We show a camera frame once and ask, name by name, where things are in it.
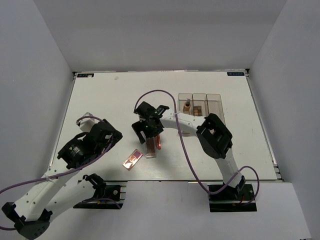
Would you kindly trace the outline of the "clear pink eyeshadow palette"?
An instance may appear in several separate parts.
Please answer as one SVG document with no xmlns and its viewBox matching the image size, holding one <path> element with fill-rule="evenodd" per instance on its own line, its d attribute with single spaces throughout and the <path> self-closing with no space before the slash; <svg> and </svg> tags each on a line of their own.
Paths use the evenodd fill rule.
<svg viewBox="0 0 320 240">
<path fill-rule="evenodd" d="M 151 159 L 156 157 L 156 145 L 155 138 L 147 138 L 146 139 L 146 158 Z"/>
</svg>

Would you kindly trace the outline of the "rose gold blush palette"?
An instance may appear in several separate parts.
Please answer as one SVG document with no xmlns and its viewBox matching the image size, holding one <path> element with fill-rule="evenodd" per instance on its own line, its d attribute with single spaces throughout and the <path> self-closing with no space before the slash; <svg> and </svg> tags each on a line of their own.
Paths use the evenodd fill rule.
<svg viewBox="0 0 320 240">
<path fill-rule="evenodd" d="M 138 149 L 135 149 L 129 155 L 129 157 L 122 163 L 122 166 L 128 171 L 130 171 L 137 164 L 137 162 L 141 159 L 142 156 L 143 153 Z"/>
</svg>

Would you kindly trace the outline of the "small foundation pump bottle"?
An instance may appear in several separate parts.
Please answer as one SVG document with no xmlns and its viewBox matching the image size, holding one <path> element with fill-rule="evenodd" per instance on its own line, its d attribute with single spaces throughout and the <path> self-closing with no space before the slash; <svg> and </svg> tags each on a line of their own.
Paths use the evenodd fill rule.
<svg viewBox="0 0 320 240">
<path fill-rule="evenodd" d="M 191 100 L 187 99 L 183 105 L 182 111 L 184 114 L 190 115 L 191 114 L 190 109 L 191 109 Z"/>
</svg>

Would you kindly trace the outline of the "tortoise brown eyeshadow palette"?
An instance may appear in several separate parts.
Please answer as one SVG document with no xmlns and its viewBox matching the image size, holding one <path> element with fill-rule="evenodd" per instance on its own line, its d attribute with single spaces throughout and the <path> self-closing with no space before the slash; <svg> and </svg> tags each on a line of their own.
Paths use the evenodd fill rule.
<svg viewBox="0 0 320 240">
<path fill-rule="evenodd" d="M 198 117 L 202 116 L 203 115 L 202 107 L 201 106 L 194 106 L 193 107 L 193 115 L 198 116 Z"/>
</svg>

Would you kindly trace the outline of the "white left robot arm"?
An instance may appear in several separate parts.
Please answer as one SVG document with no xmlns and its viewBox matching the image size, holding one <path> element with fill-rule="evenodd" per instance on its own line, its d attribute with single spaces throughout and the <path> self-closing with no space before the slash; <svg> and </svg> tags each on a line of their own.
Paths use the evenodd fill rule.
<svg viewBox="0 0 320 240">
<path fill-rule="evenodd" d="M 117 188 L 107 185 L 97 173 L 84 174 L 81 181 L 59 197 L 57 193 L 81 170 L 97 162 L 122 138 L 106 119 L 87 112 L 76 120 L 81 132 L 69 140 L 57 154 L 57 159 L 48 167 L 41 178 L 8 186 L 2 193 L 13 188 L 33 184 L 20 199 L 6 202 L 1 210 L 13 223 L 13 227 L 1 227 L 3 231 L 17 231 L 27 240 L 40 237 L 51 222 L 76 205 L 111 202 L 121 208 L 118 196 L 113 196 Z"/>
</svg>

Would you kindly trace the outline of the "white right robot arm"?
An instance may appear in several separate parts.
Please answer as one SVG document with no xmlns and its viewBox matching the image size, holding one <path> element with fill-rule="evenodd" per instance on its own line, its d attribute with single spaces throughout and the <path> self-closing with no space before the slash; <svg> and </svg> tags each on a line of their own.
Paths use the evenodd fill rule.
<svg viewBox="0 0 320 240">
<path fill-rule="evenodd" d="M 232 134 L 216 114 L 194 116 L 175 112 L 162 105 L 151 110 L 135 109 L 134 113 L 139 120 L 131 127 L 140 144 L 158 136 L 164 129 L 176 129 L 181 133 L 196 136 L 204 153 L 216 161 L 224 183 L 221 189 L 210 194 L 226 192 L 233 200 L 243 195 L 246 180 L 233 157 Z"/>
</svg>

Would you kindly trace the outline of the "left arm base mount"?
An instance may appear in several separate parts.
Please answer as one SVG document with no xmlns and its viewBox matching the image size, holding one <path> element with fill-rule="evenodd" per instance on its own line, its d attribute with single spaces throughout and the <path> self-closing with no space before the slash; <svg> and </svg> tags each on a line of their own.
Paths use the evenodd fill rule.
<svg viewBox="0 0 320 240">
<path fill-rule="evenodd" d="M 76 204 L 74 209 L 120 210 L 122 208 L 127 192 L 126 181 L 106 181 L 95 173 L 84 175 L 78 183 L 82 181 L 90 182 L 94 193 L 91 198 Z"/>
</svg>

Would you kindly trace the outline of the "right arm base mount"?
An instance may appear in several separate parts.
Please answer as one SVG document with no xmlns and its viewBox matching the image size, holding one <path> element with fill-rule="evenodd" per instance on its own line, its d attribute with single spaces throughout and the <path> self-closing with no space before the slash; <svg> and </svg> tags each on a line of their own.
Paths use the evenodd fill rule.
<svg viewBox="0 0 320 240">
<path fill-rule="evenodd" d="M 211 213 L 256 212 L 256 202 L 251 201 L 254 195 L 251 184 L 245 184 L 238 196 L 229 194 L 227 189 L 224 189 L 218 194 L 209 196 L 209 210 Z"/>
</svg>

